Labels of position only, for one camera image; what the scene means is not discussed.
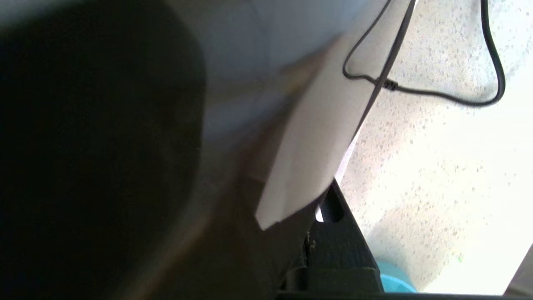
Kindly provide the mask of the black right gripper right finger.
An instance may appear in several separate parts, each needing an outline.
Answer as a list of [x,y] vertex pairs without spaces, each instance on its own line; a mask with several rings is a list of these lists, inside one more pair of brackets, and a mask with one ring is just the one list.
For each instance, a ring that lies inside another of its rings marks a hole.
[[317,293],[382,293],[380,271],[337,181],[308,235],[308,289]]

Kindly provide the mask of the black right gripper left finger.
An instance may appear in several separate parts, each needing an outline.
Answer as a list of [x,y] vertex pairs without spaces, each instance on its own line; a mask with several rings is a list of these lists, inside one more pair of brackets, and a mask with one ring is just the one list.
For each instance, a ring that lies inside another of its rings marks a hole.
[[309,287],[309,266],[311,256],[311,242],[310,242],[310,230],[308,229],[298,255],[295,260],[290,264],[288,271],[282,281],[279,293],[306,293],[310,290]]

